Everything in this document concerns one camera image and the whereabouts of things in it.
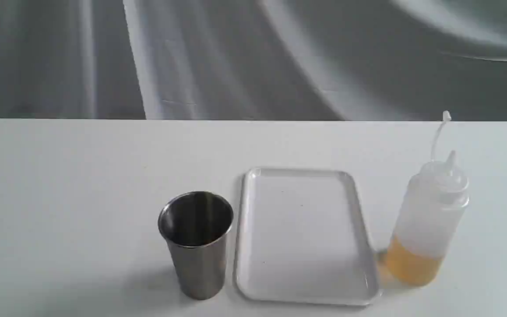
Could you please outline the white plastic tray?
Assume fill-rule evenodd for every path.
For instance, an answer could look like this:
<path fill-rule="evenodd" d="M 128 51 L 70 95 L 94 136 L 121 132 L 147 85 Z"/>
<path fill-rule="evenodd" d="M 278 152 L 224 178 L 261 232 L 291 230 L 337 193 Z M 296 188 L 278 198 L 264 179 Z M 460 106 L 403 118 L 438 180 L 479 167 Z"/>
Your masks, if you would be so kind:
<path fill-rule="evenodd" d="M 234 280 L 255 301 L 368 306 L 382 286 L 354 178 L 253 168 L 242 181 Z"/>

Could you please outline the grey backdrop cloth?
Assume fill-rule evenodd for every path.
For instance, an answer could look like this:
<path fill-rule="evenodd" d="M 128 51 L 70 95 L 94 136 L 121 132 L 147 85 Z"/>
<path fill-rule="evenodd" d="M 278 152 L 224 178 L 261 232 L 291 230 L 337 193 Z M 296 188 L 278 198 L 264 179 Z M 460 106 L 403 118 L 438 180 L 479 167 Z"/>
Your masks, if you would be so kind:
<path fill-rule="evenodd" d="M 0 0 L 0 118 L 507 121 L 507 0 Z"/>

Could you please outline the stainless steel cup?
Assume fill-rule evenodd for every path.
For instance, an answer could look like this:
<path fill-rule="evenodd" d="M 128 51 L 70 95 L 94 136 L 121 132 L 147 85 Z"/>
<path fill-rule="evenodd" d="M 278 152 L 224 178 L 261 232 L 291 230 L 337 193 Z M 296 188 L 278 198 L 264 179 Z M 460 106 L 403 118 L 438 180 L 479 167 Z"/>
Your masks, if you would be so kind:
<path fill-rule="evenodd" d="M 187 297 L 208 300 L 223 289 L 233 221 L 231 204 L 207 191 L 183 193 L 161 209 L 158 230 Z"/>

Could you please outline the plastic squeeze bottle with oil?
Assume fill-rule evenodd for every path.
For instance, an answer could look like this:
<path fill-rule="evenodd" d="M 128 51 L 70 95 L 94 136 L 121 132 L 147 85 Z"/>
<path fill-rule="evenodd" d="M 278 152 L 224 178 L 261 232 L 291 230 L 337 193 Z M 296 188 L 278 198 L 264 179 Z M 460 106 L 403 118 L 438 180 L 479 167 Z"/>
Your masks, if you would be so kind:
<path fill-rule="evenodd" d="M 430 159 L 408 182 L 384 257 L 389 273 L 413 287 L 435 279 L 470 203 L 469 178 L 457 165 L 456 151 L 444 161 L 436 157 L 439 137 L 451 120 L 450 112 L 443 111 Z"/>

